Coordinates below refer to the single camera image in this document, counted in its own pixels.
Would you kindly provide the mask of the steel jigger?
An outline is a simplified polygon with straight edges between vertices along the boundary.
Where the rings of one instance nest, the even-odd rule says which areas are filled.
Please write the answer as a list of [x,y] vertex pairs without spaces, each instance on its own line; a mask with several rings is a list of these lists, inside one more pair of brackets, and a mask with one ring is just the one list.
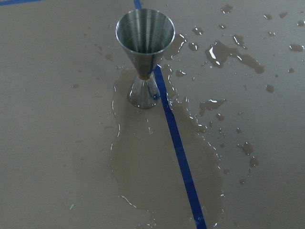
[[154,70],[175,38],[173,21],[158,10],[135,9],[116,24],[118,43],[137,71],[128,99],[140,109],[149,109],[160,98]]

